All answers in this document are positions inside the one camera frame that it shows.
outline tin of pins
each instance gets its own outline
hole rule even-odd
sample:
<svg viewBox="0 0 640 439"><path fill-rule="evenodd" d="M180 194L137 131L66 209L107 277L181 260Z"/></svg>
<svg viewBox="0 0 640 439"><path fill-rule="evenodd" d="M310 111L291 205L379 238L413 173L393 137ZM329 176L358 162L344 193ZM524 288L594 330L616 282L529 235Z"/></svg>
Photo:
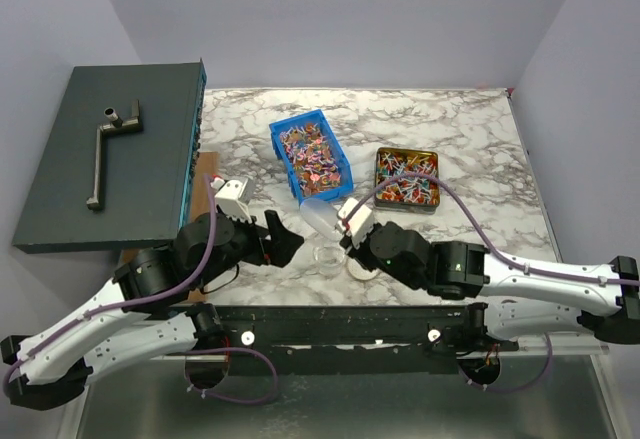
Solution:
<svg viewBox="0 0 640 439"><path fill-rule="evenodd" d="M429 151L414 151L382 147L376 155L376 185L403 172L421 172L438 176L438 155ZM390 184L375 197L378 206L435 210L440 204L438 185L426 179L406 178Z"/></svg>

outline blue crate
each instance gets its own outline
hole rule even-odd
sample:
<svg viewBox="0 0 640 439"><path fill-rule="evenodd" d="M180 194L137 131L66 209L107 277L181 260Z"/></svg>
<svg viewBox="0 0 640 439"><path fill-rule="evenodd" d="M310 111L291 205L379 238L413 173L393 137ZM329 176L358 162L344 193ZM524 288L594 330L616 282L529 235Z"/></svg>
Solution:
<svg viewBox="0 0 640 439"><path fill-rule="evenodd" d="M293 196L298 200L298 204L302 204L302 201L308 199L309 197L304 197L302 195L302 190L300 189L300 185L298 184L298 178L293 171L293 164L289 162L289 159L287 158L287 155L284 151L284 147L280 142L280 133L286 132L295 126L304 127L309 122L317 125L322 131L322 134L327 138L329 148L331 149L331 154L336 159L336 164L338 166L338 170L340 171L341 177L340 186L329 191L319 192L309 197L315 197L316 199L322 199L323 201L332 201L353 191L353 179L351 177L351 166L349 165L349 161L344 155L344 152L342 152L342 148L340 147L336 136L333 134L333 131L329 127L329 123L325 119L324 114L320 109L318 109L316 111L307 112L306 114L302 114L300 116L295 116L290 119L272 122L271 124L269 124L269 129L271 129L271 144L273 145L273 150L276 153L276 157L278 159L281 159L282 162L284 162L285 167L287 168L287 179L289 180L289 187L291 188L291 193L293 194Z"/></svg>

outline lavender wall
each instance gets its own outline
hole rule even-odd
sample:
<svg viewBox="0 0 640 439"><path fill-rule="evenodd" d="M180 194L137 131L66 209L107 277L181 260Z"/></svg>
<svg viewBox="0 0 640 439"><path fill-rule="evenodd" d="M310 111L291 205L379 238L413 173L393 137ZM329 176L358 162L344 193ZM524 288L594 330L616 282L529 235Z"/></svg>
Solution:
<svg viewBox="0 0 640 439"><path fill-rule="evenodd" d="M23 202L74 65L136 63L109 0L0 0L0 338L42 330L104 282L109 256L11 248ZM0 437L53 438L61 410L0 398Z"/></svg>
<svg viewBox="0 0 640 439"><path fill-rule="evenodd" d="M563 259L640 259L640 0L566 0L514 94ZM612 359L640 437L640 347Z"/></svg>
<svg viewBox="0 0 640 439"><path fill-rule="evenodd" d="M111 0L143 61L209 87L514 86L564 0Z"/></svg>

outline transparent cup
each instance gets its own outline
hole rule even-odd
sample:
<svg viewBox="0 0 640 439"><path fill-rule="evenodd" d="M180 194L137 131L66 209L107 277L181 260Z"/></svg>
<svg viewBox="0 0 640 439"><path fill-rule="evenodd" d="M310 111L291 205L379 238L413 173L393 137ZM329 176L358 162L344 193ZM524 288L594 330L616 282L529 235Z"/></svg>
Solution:
<svg viewBox="0 0 640 439"><path fill-rule="evenodd" d="M315 247L313 257L320 274L326 277L335 277L342 271L346 255L340 246L327 244Z"/></svg>

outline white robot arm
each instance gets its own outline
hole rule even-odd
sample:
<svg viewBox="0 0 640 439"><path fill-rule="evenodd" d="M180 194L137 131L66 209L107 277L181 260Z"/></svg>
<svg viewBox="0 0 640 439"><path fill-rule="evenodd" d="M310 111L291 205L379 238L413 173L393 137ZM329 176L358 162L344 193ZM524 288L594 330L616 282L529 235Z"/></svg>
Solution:
<svg viewBox="0 0 640 439"><path fill-rule="evenodd" d="M487 304L486 334L499 341L556 331L591 332L612 343L640 344L638 269L629 257L609 264L535 261L464 242L429 243L349 199L337 228L347 254L368 270L380 269L412 289L445 299L506 296Z"/></svg>
<svg viewBox="0 0 640 439"><path fill-rule="evenodd" d="M303 244L275 211L265 211L268 228L255 223L247 205L251 180L225 182L215 177L208 192L211 214L181 228L175 240L138 253L116 269L95 296L46 331L0 342L2 359L10 366L3 389L12 404L51 409L78 396L85 385L134 362L196 345L223 345L220 324L212 308L203 304L159 324L118 334L184 301L190 290L203 288L241 261L284 267Z"/></svg>

